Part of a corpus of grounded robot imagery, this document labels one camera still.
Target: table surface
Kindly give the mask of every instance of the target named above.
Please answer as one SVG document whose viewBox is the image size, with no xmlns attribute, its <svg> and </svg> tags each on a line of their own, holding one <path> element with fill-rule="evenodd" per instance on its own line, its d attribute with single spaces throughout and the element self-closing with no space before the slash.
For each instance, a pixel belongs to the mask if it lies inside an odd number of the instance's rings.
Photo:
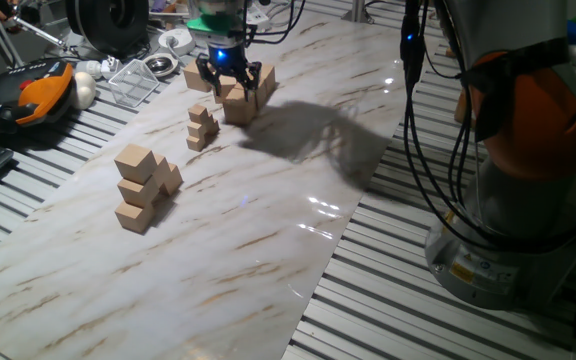
<svg viewBox="0 0 576 360">
<path fill-rule="evenodd" d="M 396 30 L 304 14 L 249 59 L 278 89 L 253 124 L 186 147 L 171 84 L 0 246 L 0 352 L 14 359 L 279 359 L 403 114 Z M 123 230 L 113 159 L 136 143 L 181 191 Z"/>
</svg>

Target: black cable bundle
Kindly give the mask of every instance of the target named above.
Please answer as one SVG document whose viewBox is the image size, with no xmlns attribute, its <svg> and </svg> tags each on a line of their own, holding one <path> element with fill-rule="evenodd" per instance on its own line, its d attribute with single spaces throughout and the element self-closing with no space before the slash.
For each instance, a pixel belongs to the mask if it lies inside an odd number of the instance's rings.
<svg viewBox="0 0 576 360">
<path fill-rule="evenodd" d="M 286 28 L 286 30 L 275 31 L 275 32 L 266 32 L 266 33 L 248 34 L 249 38 L 246 41 L 246 44 L 247 45 L 250 45 L 250 44 L 271 44 L 271 45 L 280 44 L 282 41 L 284 41 L 288 37 L 288 34 L 290 34 L 292 29 L 294 29 L 295 26 L 297 26 L 297 22 L 299 22 L 299 19 L 301 18 L 301 13 L 304 12 L 304 6 L 305 5 L 306 5 L 306 0 L 302 0 L 301 6 L 299 7 L 299 12 L 297 13 L 297 18 L 293 22 L 292 20 L 293 20 L 294 14 L 295 14 L 295 0 L 291 0 L 290 1 L 290 17 L 288 18 L 288 27 Z M 282 36 L 279 40 L 255 40 L 254 39 L 255 36 L 273 36 L 273 35 L 282 35 Z"/>
</svg>

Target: stack of wooden blocks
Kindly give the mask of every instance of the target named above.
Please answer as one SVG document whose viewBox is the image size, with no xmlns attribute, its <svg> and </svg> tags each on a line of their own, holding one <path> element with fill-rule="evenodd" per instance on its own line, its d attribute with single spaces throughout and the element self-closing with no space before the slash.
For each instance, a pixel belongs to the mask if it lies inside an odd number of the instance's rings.
<svg viewBox="0 0 576 360">
<path fill-rule="evenodd" d="M 189 89 L 209 92 L 212 87 L 207 82 L 203 81 L 196 62 L 190 63 L 184 69 L 184 77 L 186 78 L 186 85 Z M 215 102 L 223 104 L 224 113 L 226 115 L 226 123 L 239 126 L 250 124 L 252 119 L 257 115 L 262 107 L 268 102 L 268 98 L 275 91 L 277 86 L 275 81 L 275 67 L 272 65 L 263 64 L 259 75 L 259 87 L 256 91 L 248 93 L 248 100 L 246 100 L 245 90 L 241 84 L 228 76 L 221 76 L 219 78 L 221 83 L 221 93 L 219 96 L 216 94 Z"/>
<path fill-rule="evenodd" d="M 214 136 L 219 131 L 219 122 L 204 106 L 199 104 L 188 109 L 190 125 L 188 125 L 188 148 L 201 151 L 206 145 L 206 136 Z"/>
<path fill-rule="evenodd" d="M 143 233 L 155 216 L 153 202 L 158 194 L 172 195 L 181 183 L 175 164 L 144 147 L 130 144 L 115 158 L 123 179 L 117 184 L 124 201 L 115 214 L 125 229 Z"/>
</svg>

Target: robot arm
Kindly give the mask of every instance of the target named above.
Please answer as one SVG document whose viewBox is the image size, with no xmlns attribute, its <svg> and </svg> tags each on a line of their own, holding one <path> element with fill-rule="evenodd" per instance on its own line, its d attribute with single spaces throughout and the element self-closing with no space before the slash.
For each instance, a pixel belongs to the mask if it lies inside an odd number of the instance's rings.
<svg viewBox="0 0 576 360">
<path fill-rule="evenodd" d="M 191 12 L 198 12 L 199 17 L 188 22 L 188 30 L 195 40 L 208 44 L 208 56 L 200 56 L 197 66 L 201 77 L 214 87 L 217 95 L 221 92 L 221 75 L 234 77 L 249 91 L 259 86 L 261 63 L 246 59 L 247 1 L 191 0 Z"/>
</svg>

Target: white egg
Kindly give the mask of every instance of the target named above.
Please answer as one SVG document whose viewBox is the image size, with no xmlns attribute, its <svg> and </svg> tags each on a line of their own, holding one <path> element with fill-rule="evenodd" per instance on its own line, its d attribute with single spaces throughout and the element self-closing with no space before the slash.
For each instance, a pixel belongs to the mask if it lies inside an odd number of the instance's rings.
<svg viewBox="0 0 576 360">
<path fill-rule="evenodd" d="M 77 88 L 87 87 L 93 93 L 95 92 L 95 89 L 97 88 L 97 83 L 95 82 L 95 79 L 93 79 L 92 76 L 90 76 L 90 74 L 85 73 L 85 72 L 76 73 L 75 74 L 75 82 L 77 82 Z"/>
<path fill-rule="evenodd" d="M 77 91 L 75 92 L 75 98 L 72 103 L 72 107 L 77 110 L 86 110 L 92 105 L 95 100 L 95 93 L 93 90 L 87 87 L 77 86 Z"/>
</svg>

